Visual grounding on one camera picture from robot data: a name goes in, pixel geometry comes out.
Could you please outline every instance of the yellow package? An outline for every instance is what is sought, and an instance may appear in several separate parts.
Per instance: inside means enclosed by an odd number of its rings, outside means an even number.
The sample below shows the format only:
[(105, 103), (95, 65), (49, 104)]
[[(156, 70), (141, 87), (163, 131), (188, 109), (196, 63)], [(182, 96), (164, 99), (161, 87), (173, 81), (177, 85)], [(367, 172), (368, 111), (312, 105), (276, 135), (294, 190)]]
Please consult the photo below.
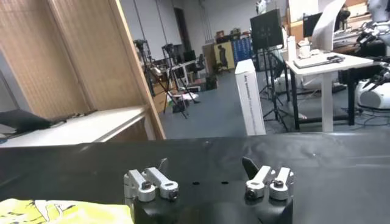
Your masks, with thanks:
[(8, 199), (0, 202), (0, 223), (133, 223), (127, 205), (81, 201)]

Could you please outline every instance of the concrete floor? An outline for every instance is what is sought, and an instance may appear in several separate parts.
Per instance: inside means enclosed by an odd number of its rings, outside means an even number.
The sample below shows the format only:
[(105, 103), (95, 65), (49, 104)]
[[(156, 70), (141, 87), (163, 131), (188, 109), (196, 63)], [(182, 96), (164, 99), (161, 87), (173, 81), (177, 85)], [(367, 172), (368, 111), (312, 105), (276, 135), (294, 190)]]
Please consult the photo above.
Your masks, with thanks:
[[(258, 73), (259, 89), (264, 87), (264, 74)], [(168, 139), (182, 138), (209, 138), (209, 137), (240, 137), (245, 136), (245, 125), (241, 106), (239, 102), (238, 90), (236, 87), (235, 76), (233, 72), (224, 73), (218, 76), (218, 89), (199, 93), (201, 103), (190, 103), (188, 107), (188, 119), (185, 119), (181, 113), (172, 113), (172, 108), (168, 108), (166, 113), (160, 113), (160, 119), (163, 124), (166, 137)], [(299, 112), (308, 117), (321, 116), (321, 94), (314, 95), (304, 100), (306, 96), (299, 96)], [(286, 94), (280, 96), (284, 106), (281, 109), (289, 111), (286, 105)], [(261, 100), (263, 114), (266, 114), (273, 107), (271, 101)], [(343, 108), (347, 108), (347, 91), (341, 91), (333, 95), (334, 114), (345, 114)], [(273, 119), (274, 114), (270, 114), (267, 119)], [(357, 116), (358, 124), (372, 118), (370, 113), (363, 116)], [(289, 131), (294, 130), (294, 120), (291, 116), (284, 118)], [(367, 124), (381, 125), (387, 124), (388, 117), (376, 117)], [(335, 131), (380, 131), (390, 126), (348, 126), (346, 121), (335, 122)], [(301, 132), (320, 132), (321, 123), (301, 125)], [(277, 121), (266, 122), (267, 134), (285, 133), (286, 130)]]

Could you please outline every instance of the white table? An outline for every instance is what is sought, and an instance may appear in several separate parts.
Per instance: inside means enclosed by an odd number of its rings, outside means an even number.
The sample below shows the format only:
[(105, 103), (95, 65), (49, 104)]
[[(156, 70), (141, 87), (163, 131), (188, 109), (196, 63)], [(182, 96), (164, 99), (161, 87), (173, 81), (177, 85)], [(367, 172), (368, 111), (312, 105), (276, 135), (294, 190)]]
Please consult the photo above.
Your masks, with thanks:
[(0, 147), (106, 142), (142, 119), (144, 119), (148, 139), (155, 140), (151, 120), (145, 107), (129, 107), (97, 111), (87, 116), (72, 118), (64, 124), (9, 139), (7, 142), (0, 144)]
[(332, 74), (338, 71), (345, 71), (352, 68), (362, 68), (370, 66), (374, 63), (373, 60), (359, 58), (349, 55), (329, 53), (329, 56), (338, 55), (344, 57), (341, 63), (333, 63), (328, 65), (320, 65), (311, 68), (299, 69), (293, 61), (286, 61), (290, 70), (301, 76), (306, 75), (321, 75), (321, 95), (322, 95), (322, 131), (333, 131), (333, 99), (332, 99)]
[(176, 70), (176, 69), (179, 69), (179, 68), (183, 68), (184, 70), (184, 79), (185, 79), (185, 84), (188, 85), (190, 84), (190, 81), (188, 80), (188, 74), (187, 74), (187, 69), (186, 67), (189, 66), (189, 65), (192, 65), (192, 64), (195, 64), (196, 60), (192, 60), (192, 61), (188, 61), (188, 62), (184, 62), (182, 64), (178, 64), (178, 65), (175, 65), (173, 66), (171, 69), (167, 69), (167, 72), (169, 71), (173, 71), (173, 70)]

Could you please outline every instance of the black table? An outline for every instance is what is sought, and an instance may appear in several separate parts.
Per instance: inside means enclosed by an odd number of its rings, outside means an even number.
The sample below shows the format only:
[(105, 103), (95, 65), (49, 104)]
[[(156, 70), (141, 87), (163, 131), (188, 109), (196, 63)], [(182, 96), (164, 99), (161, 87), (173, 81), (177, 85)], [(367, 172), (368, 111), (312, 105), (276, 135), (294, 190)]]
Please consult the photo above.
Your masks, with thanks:
[(390, 133), (289, 134), (0, 149), (0, 200), (123, 202), (123, 175), (169, 158), (176, 181), (246, 180), (241, 157), (295, 172), (295, 223), (388, 223)]

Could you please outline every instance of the screw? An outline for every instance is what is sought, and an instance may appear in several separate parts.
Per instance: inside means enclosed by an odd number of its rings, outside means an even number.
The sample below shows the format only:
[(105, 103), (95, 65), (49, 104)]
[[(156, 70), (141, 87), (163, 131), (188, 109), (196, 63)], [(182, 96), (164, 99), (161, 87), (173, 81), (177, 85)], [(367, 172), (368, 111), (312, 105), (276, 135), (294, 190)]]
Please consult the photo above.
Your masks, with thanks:
[(255, 200), (257, 199), (257, 194), (256, 192), (251, 189), (251, 190), (248, 190), (246, 193), (245, 193), (245, 197), (248, 199), (248, 200)]
[(275, 186), (276, 188), (282, 188), (283, 185), (284, 185), (284, 183), (283, 183), (283, 181), (281, 181), (281, 180), (275, 180), (275, 181), (274, 181), (274, 186)]
[(179, 195), (179, 192), (177, 190), (169, 192), (169, 194), (168, 194), (169, 201), (176, 201), (178, 195)]
[(149, 181), (142, 182), (141, 189), (146, 190), (152, 187), (152, 183)]

